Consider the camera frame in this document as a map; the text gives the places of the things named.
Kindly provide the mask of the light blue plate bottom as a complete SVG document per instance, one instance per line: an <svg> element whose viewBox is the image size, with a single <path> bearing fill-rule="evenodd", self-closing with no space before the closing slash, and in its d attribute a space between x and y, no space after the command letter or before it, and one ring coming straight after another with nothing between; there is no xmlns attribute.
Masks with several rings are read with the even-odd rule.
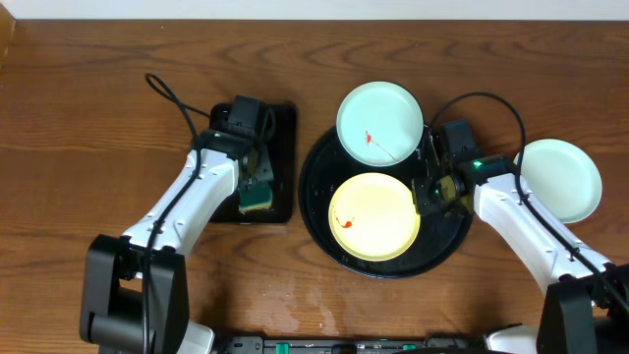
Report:
<svg viewBox="0 0 629 354"><path fill-rule="evenodd" d="M599 206L602 179L580 148L557 139L525 146L522 175L528 189L563 223L589 217Z"/></svg>

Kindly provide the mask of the light blue plate top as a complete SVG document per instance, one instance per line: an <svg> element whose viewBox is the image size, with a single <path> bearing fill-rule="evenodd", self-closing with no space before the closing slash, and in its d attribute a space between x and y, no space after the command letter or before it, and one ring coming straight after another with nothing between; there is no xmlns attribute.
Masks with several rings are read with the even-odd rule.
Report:
<svg viewBox="0 0 629 354"><path fill-rule="evenodd" d="M370 82L354 88L337 112L341 146L357 161L387 167L409 157L424 131L420 104L404 88Z"/></svg>

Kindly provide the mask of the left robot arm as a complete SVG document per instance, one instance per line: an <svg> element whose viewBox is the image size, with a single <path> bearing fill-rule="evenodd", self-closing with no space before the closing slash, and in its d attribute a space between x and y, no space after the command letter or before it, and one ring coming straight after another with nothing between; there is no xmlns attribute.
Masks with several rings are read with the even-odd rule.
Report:
<svg viewBox="0 0 629 354"><path fill-rule="evenodd" d="M156 205L86 252L80 337L101 353L208 353L215 333L190 318L186 259L240 184L270 165L269 133L206 130Z"/></svg>

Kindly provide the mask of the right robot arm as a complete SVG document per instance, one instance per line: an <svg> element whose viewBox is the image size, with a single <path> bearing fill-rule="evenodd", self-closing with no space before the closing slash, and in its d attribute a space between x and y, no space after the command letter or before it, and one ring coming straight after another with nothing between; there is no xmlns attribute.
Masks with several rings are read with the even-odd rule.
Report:
<svg viewBox="0 0 629 354"><path fill-rule="evenodd" d="M494 331L484 338L485 352L627 352L627 266L587 246L525 186L503 155L433 168L412 182L418 214L474 213L505 240L543 292L539 326Z"/></svg>

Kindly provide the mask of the light blue plate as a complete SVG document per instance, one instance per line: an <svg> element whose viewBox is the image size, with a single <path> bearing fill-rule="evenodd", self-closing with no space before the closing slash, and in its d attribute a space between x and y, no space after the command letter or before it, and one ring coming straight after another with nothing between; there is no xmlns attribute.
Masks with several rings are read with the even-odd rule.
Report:
<svg viewBox="0 0 629 354"><path fill-rule="evenodd" d="M525 146L522 175L528 189L563 223L589 217L599 206L602 179L580 148L557 139Z"/></svg>
<svg viewBox="0 0 629 354"><path fill-rule="evenodd" d="M424 131L420 104L404 88L370 82L354 88L337 112L341 146L357 161L387 167L409 157Z"/></svg>

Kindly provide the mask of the yellow plate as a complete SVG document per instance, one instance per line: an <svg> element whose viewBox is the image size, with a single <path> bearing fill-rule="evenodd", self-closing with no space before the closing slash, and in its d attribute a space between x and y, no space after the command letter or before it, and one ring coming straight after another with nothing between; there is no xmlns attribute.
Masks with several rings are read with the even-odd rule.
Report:
<svg viewBox="0 0 629 354"><path fill-rule="evenodd" d="M370 172L351 177L334 192L328 224L334 240L348 254L362 261L384 262L412 246L421 216L405 184Z"/></svg>

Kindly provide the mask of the green sponge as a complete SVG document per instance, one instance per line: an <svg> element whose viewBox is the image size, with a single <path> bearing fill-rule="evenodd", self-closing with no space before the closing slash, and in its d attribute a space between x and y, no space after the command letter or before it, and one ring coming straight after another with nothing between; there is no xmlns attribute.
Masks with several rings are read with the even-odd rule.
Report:
<svg viewBox="0 0 629 354"><path fill-rule="evenodd" d="M239 212L269 208L272 205L273 191L266 182L256 183L239 191Z"/></svg>

